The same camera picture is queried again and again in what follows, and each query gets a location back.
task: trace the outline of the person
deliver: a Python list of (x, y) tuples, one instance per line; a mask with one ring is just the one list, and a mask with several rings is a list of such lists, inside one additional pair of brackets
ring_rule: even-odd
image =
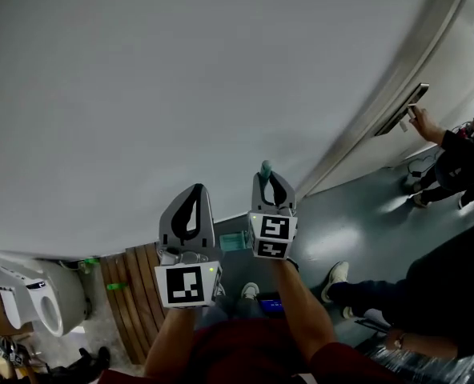
[(86, 349), (80, 348), (81, 358), (68, 367), (55, 367), (47, 373), (36, 373), (30, 366), (26, 366), (24, 378), (10, 378), (1, 380), (2, 384), (88, 384), (93, 382), (100, 374), (109, 368), (110, 353), (106, 347), (98, 349), (98, 357), (93, 358)]
[(229, 319), (217, 306), (219, 318), (195, 332), (196, 309), (170, 309), (147, 356), (144, 378), (106, 370), (98, 382), (299, 382), (297, 374), (308, 372), (319, 383), (402, 382), (336, 341), (327, 311), (291, 262), (271, 260), (271, 266), (286, 320), (259, 312), (255, 284), (246, 285), (239, 300), (251, 318)]
[[(474, 161), (474, 142), (437, 126), (426, 110), (415, 113), (412, 124), (424, 139), (451, 149), (461, 161)], [(474, 354), (474, 226), (413, 262), (397, 283), (347, 283), (348, 267), (333, 267), (321, 298), (343, 306), (346, 318), (382, 311), (392, 325), (387, 348), (442, 358)]]
[[(474, 132), (474, 119), (467, 133), (466, 130), (462, 130), (460, 134), (454, 134), (434, 125), (425, 109), (421, 110), (414, 106), (413, 111), (416, 118), (411, 120), (412, 125), (424, 139), (441, 146), (445, 152), (419, 181), (407, 186), (407, 192), (414, 194), (412, 200), (416, 206), (425, 208), (432, 202), (441, 201), (466, 190), (458, 201), (458, 207), (463, 208), (474, 201), (474, 151), (472, 151), (474, 139), (468, 138)], [(421, 131), (422, 125), (427, 125), (428, 122), (433, 125), (434, 130)], [(427, 133), (430, 134), (430, 138), (424, 137)], [(438, 187), (428, 189), (436, 182), (440, 184)]]

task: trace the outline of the wristwatch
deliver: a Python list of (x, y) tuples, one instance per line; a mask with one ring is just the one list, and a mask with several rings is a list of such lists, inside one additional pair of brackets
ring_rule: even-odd
[(404, 336), (406, 333), (402, 333), (397, 340), (394, 341), (394, 346), (396, 347), (397, 350), (402, 350), (403, 349), (403, 344), (404, 344)]

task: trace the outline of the phone screen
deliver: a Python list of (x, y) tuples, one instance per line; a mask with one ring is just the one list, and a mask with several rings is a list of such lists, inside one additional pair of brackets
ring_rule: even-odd
[(273, 298), (272, 300), (260, 300), (262, 310), (266, 313), (280, 312), (283, 311), (282, 301), (279, 298)]

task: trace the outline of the white toilet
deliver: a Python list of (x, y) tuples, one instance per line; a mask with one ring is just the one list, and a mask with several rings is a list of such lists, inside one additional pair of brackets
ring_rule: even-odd
[(87, 315), (78, 275), (53, 262), (0, 258), (0, 271), (26, 287), (39, 319), (56, 337), (69, 333)]
[(27, 322), (39, 320), (25, 285), (1, 271), (0, 295), (7, 319), (15, 329), (22, 328)]

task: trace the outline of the plastic bag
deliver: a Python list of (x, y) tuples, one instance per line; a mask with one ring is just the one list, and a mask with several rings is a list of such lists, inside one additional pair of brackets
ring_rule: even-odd
[(461, 359), (430, 358), (402, 350), (387, 350), (382, 342), (364, 352), (406, 382), (414, 384), (473, 384), (474, 355)]

